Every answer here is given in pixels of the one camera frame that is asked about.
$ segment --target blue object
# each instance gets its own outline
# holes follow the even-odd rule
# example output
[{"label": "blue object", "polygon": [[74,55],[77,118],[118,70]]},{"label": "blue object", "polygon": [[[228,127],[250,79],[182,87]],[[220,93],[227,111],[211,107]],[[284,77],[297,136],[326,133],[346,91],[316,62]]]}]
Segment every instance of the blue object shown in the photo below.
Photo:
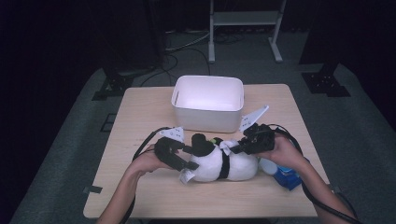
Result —
[{"label": "blue object", "polygon": [[301,184],[300,176],[292,169],[277,166],[277,172],[273,175],[276,182],[288,190],[293,190]]}]

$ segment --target metal shelf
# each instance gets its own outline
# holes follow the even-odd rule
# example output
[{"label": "metal shelf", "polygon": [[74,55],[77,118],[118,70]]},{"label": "metal shelf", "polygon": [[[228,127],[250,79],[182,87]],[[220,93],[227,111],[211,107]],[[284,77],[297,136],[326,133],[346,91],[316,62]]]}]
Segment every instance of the metal shelf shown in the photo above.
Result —
[{"label": "metal shelf", "polygon": [[214,25],[275,25],[278,11],[215,12]]},{"label": "metal shelf", "polygon": [[283,62],[282,56],[280,55],[279,49],[276,45],[276,40],[287,0],[281,0],[279,11],[215,12],[213,2],[214,0],[210,0],[210,26],[208,43],[208,60],[210,63],[215,62],[214,27],[227,25],[274,25],[274,34],[272,37],[268,38],[268,42],[271,46],[272,52],[274,53],[276,62]]}]

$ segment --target human hand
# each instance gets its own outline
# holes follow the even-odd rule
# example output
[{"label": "human hand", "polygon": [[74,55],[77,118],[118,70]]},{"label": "human hand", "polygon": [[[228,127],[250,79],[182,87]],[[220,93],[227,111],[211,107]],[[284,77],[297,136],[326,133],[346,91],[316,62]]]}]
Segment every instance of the human hand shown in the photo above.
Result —
[{"label": "human hand", "polygon": [[298,171],[300,167],[307,163],[303,155],[295,148],[291,141],[283,134],[276,133],[275,146],[271,151],[264,151],[255,154],[257,157],[273,161],[277,165],[289,167]]},{"label": "human hand", "polygon": [[142,154],[140,154],[128,167],[128,169],[141,172],[153,172],[159,168],[172,169],[165,163],[161,162],[154,153],[154,145],[149,146]]}]

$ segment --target gray carpet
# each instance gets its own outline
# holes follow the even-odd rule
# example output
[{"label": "gray carpet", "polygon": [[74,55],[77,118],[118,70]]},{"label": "gray carpet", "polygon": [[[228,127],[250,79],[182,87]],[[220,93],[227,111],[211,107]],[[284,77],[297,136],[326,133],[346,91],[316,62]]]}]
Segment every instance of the gray carpet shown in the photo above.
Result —
[{"label": "gray carpet", "polygon": [[[334,73],[351,97],[329,98],[311,94],[302,72],[318,71],[320,64],[299,65],[307,33],[281,33],[278,39],[283,63],[275,63],[267,35],[244,35],[231,45],[216,45],[216,62],[208,65],[207,44],[201,43],[172,55],[177,65],[144,86],[168,86],[175,77],[207,75],[238,77],[245,84],[285,83],[299,106],[322,164],[333,186],[354,205],[363,223],[396,220],[396,133],[377,110],[357,78],[343,65]],[[188,43],[196,35],[172,34],[168,47]],[[165,57],[164,69],[175,65]],[[152,74],[135,79],[138,87]],[[109,133],[100,132],[109,113],[117,113],[121,97],[92,101],[105,74],[100,69],[87,82],[44,160],[11,223],[94,223],[82,214],[90,186]],[[273,223],[318,223],[309,218],[271,218]]]}]

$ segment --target black cable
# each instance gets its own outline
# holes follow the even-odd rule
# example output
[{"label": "black cable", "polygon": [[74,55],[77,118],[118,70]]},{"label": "black cable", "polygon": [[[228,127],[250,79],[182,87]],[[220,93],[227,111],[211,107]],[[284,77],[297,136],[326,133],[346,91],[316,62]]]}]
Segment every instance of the black cable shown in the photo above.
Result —
[{"label": "black cable", "polygon": [[[293,136],[291,136],[291,134],[285,128],[283,128],[282,126],[277,125],[277,124],[269,124],[268,126],[272,126],[272,125],[275,125],[276,127],[278,127],[278,128],[280,127],[281,129],[283,129],[284,131],[282,131],[280,129],[276,129],[275,132],[276,133],[285,134],[291,140],[291,142],[294,144],[294,146],[297,148],[297,150],[303,155],[303,151],[301,150],[297,140]],[[348,215],[346,215],[346,214],[344,214],[344,213],[342,213],[340,211],[337,211],[337,210],[329,207],[328,205],[322,203],[321,201],[319,201],[317,198],[315,198],[311,194],[311,192],[306,187],[306,185],[305,185],[303,180],[302,180],[302,187],[303,187],[304,194],[309,199],[309,201],[311,201],[313,204],[317,205],[321,209],[323,209],[323,210],[325,210],[325,211],[327,211],[327,212],[329,212],[329,213],[331,213],[331,214],[333,214],[333,215],[335,215],[337,217],[340,217],[341,219],[343,219],[344,221],[347,221],[349,223],[356,223],[356,224],[361,223],[357,219],[355,219],[353,217],[350,217],[350,216],[348,216]],[[355,210],[352,208],[352,204],[349,203],[349,202],[347,202],[347,203],[348,203],[349,207],[352,209],[353,213],[355,214]]]},{"label": "black cable", "polygon": [[243,34],[239,35],[240,37],[238,37],[237,35],[218,34],[215,36],[214,42],[219,45],[232,45],[245,39],[245,36]]},{"label": "black cable", "polygon": [[177,57],[175,57],[174,55],[170,55],[170,54],[167,55],[167,56],[174,58],[175,61],[176,61],[175,64],[174,64],[172,67],[168,68],[168,69],[163,69],[163,68],[162,68],[162,71],[161,71],[161,72],[155,73],[155,74],[153,74],[153,75],[147,77],[147,78],[140,84],[140,87],[143,87],[143,85],[144,85],[146,82],[148,82],[150,79],[152,79],[153,77],[156,77],[156,76],[158,76],[158,75],[160,75],[160,74],[169,72],[170,70],[174,69],[174,68],[178,65],[178,59],[177,59]]},{"label": "black cable", "polygon": [[[142,145],[137,149],[136,153],[134,154],[134,157],[132,158],[132,161],[136,160],[141,155],[141,152],[145,148],[145,146],[148,144],[148,142],[155,136],[156,133],[162,131],[162,130],[168,130],[169,128],[163,127],[160,129],[157,129],[156,131],[152,132],[146,139],[143,141]],[[131,205],[129,206],[128,210],[126,211],[124,217],[122,218],[120,224],[124,224],[126,221],[128,221],[129,217],[132,214],[132,211],[134,210],[134,202],[136,200],[136,194],[134,195],[134,200],[131,202]]]},{"label": "black cable", "polygon": [[171,48],[171,49],[165,49],[165,50],[167,52],[172,52],[172,51],[176,51],[176,50],[179,50],[179,49],[184,49],[186,47],[189,47],[189,46],[192,46],[192,45],[196,45],[196,44],[202,42],[203,40],[207,39],[208,36],[209,36],[209,32],[206,32],[205,35],[203,35],[203,36],[201,36],[201,37],[199,37],[199,38],[197,38],[195,40],[192,40],[190,43],[187,43],[187,44],[175,47],[175,48]]},{"label": "black cable", "polygon": [[350,217],[340,211],[337,211],[331,207],[329,207],[328,205],[322,203],[321,201],[319,201],[317,198],[315,198],[311,192],[309,191],[309,189],[306,187],[304,181],[302,181],[302,187],[303,187],[303,192],[305,193],[305,196],[309,199],[309,201],[311,201],[313,204],[317,205],[318,207],[320,207],[321,209],[325,210],[326,212],[329,212],[337,217],[340,217],[341,219],[343,219],[344,221],[347,221],[349,223],[361,223],[359,222],[357,219]]},{"label": "black cable", "polygon": [[208,31],[207,30],[201,30],[201,31],[189,31],[185,30],[182,32],[183,34],[186,35],[197,35],[197,36],[202,36],[202,35],[207,35]]},{"label": "black cable", "polygon": [[205,63],[206,63],[208,75],[211,76],[211,74],[210,74],[209,60],[206,58],[206,56],[205,56],[205,54],[204,54],[203,52],[201,52],[201,51],[198,50],[198,49],[177,49],[177,50],[172,50],[172,51],[170,51],[170,53],[176,53],[176,52],[179,52],[179,51],[182,51],[182,50],[194,50],[194,51],[200,53],[200,54],[204,57],[204,59],[205,59]]},{"label": "black cable", "polygon": [[338,196],[340,196],[342,199],[343,199],[343,201],[345,202],[345,203],[347,203],[347,205],[349,206],[349,209],[352,211],[352,213],[353,213],[353,216],[355,216],[355,218],[358,218],[358,214],[356,213],[356,211],[355,211],[355,209],[353,208],[353,206],[352,206],[352,203],[347,199],[347,197],[343,194],[343,193],[341,193],[341,192],[336,192],[335,194],[337,194]]},{"label": "black cable", "polygon": [[162,70],[168,75],[169,77],[169,86],[172,86],[172,77],[175,77],[169,73],[169,71],[162,68]]}]

